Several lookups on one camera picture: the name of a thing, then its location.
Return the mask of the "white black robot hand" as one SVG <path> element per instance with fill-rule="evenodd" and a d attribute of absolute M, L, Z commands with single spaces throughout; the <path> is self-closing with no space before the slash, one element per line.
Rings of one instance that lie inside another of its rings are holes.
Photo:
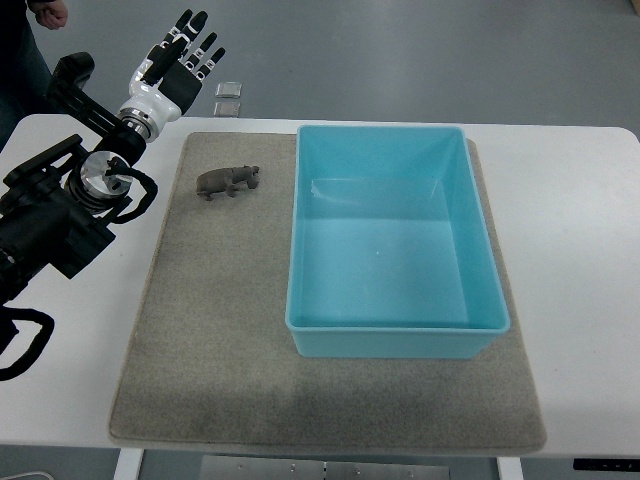
<path fill-rule="evenodd" d="M 146 117 L 148 123 L 168 123 L 189 110 L 202 88 L 202 81 L 225 55 L 225 48 L 220 47 L 202 63 L 217 39 L 217 34 L 211 32 L 197 48 L 189 51 L 183 62 L 178 61 L 207 20 L 206 11 L 184 11 L 160 45 L 151 50 L 150 60 L 143 60 L 134 71 L 129 83 L 129 99 L 118 113 L 121 119 L 138 116 Z"/>

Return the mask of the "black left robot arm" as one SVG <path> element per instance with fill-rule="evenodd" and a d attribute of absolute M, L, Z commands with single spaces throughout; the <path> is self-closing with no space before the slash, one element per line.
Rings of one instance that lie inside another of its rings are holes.
<path fill-rule="evenodd" d="M 94 61 L 87 52 L 61 58 L 48 100 L 96 133 L 91 151 L 74 134 L 11 170 L 1 198 L 1 300 L 15 299 L 51 265 L 74 277 L 114 241 L 112 224 L 146 212 L 158 187 L 135 169 L 146 146 L 193 104 L 224 56 L 217 36 L 196 41 L 208 15 L 186 10 L 134 72 L 117 114 L 83 91 Z"/>

